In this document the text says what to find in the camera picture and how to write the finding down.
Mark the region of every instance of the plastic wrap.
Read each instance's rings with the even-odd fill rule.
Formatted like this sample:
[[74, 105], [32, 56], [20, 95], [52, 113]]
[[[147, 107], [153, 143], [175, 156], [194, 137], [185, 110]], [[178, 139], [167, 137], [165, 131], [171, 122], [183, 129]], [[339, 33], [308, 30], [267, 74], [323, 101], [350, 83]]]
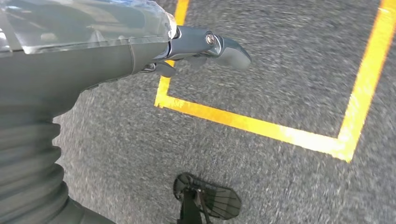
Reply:
[[0, 28], [0, 57], [7, 57], [12, 54], [10, 45], [7, 41], [6, 35]]
[[149, 0], [0, 0], [0, 7], [26, 54], [168, 42], [176, 34], [173, 16]]

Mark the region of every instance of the yellow road marking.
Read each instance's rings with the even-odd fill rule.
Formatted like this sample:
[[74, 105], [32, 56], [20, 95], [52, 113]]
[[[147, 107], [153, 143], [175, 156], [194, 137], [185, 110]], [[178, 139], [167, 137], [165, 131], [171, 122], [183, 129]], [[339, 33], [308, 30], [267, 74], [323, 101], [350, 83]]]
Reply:
[[[179, 0], [177, 3], [175, 18], [178, 25], [184, 23], [188, 2], [188, 0]], [[381, 76], [395, 26], [396, 1], [382, 0], [337, 139], [168, 96], [170, 78], [165, 77], [160, 79], [155, 106], [166, 107], [313, 151], [330, 154], [335, 158], [350, 162]]]
[[338, 135], [352, 159], [386, 60], [396, 26], [396, 0], [383, 0], [368, 39], [344, 121]]

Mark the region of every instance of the gray asphalt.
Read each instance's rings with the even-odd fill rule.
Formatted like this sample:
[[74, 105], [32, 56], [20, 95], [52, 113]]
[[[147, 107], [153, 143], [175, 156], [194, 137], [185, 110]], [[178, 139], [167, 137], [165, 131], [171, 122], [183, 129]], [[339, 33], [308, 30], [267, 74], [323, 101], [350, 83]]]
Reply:
[[[158, 2], [174, 12], [175, 0]], [[336, 137], [378, 5], [190, 0], [186, 25], [237, 40], [254, 62], [244, 73], [179, 63], [169, 94]], [[70, 194], [119, 224], [167, 224], [180, 206], [173, 180], [188, 171], [239, 193], [227, 224], [394, 224], [395, 44], [349, 164], [154, 107], [159, 76], [136, 74], [85, 91], [56, 119]]]

